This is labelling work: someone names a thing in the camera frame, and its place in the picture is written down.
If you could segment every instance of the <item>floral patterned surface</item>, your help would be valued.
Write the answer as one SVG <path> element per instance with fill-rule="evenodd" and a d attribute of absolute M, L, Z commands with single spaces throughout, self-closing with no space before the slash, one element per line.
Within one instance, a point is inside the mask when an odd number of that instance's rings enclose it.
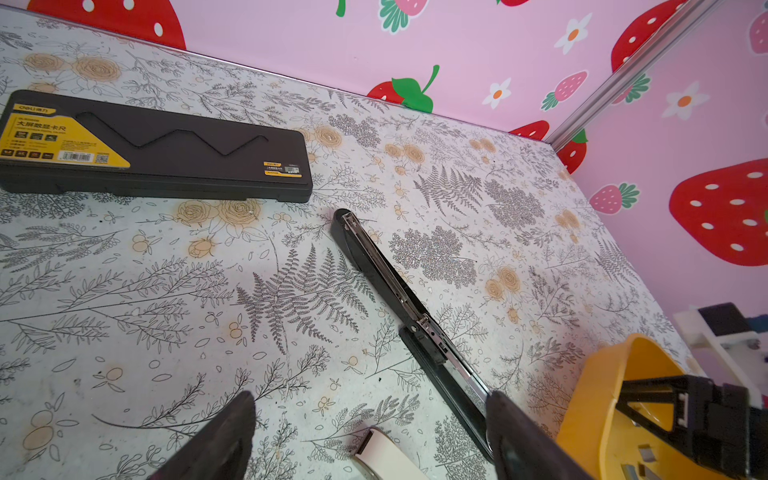
<path fill-rule="evenodd" d="M 329 238 L 353 210 L 490 386 L 555 435 L 584 358 L 687 349 L 546 144 L 19 12 L 16 88 L 301 131 L 308 204 L 0 193 L 0 467 L 143 478 L 243 389 L 248 478 L 361 478 L 371 425 L 492 478 Z"/>

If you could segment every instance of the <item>yellow label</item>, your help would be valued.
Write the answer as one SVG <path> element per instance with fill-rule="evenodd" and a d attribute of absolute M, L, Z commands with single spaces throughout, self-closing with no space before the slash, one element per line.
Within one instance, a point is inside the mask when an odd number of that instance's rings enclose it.
<path fill-rule="evenodd" d="M 35 107 L 34 105 L 14 104 L 14 110 L 25 111 L 33 114 L 53 115 L 56 113 L 55 108 Z"/>
<path fill-rule="evenodd" d="M 270 175 L 271 177 L 294 177 L 294 178 L 301 178 L 301 175 L 297 175 L 297 174 L 284 174 L 283 172 L 276 172 L 274 170 L 265 170 L 264 173 L 266 175 Z"/>
<path fill-rule="evenodd" d="M 14 109 L 17 107 L 29 106 L 14 105 Z M 43 110 L 55 111 L 52 108 Z M 11 113 L 0 137 L 0 158 L 89 167 L 131 166 L 74 118 L 15 112 Z"/>

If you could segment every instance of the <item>digital caliper case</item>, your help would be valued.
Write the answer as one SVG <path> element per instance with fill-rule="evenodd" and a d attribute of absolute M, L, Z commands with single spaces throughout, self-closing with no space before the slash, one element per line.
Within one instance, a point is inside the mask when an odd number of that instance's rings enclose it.
<path fill-rule="evenodd" d="M 13 193 L 307 202 L 298 131 L 37 91 L 0 118 L 0 187 Z"/>

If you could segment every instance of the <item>metal frame bar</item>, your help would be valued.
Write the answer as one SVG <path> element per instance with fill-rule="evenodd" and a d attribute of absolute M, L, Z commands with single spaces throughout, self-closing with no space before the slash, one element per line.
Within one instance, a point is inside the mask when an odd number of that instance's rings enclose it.
<path fill-rule="evenodd" d="M 554 151 L 559 151 L 592 121 L 621 92 L 629 88 L 648 68 L 664 56 L 707 15 L 726 0 L 688 0 L 659 30 L 640 47 L 619 70 L 609 77 L 590 97 L 545 138 Z"/>

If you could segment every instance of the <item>stapler metal rail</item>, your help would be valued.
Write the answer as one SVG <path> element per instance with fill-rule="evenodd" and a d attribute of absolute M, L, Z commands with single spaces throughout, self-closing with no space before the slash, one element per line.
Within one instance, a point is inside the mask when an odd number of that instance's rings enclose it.
<path fill-rule="evenodd" d="M 355 214 L 346 209 L 337 210 L 331 234 L 402 320 L 399 335 L 403 343 L 480 452 L 492 462 L 485 426 L 488 387 L 382 255 Z"/>

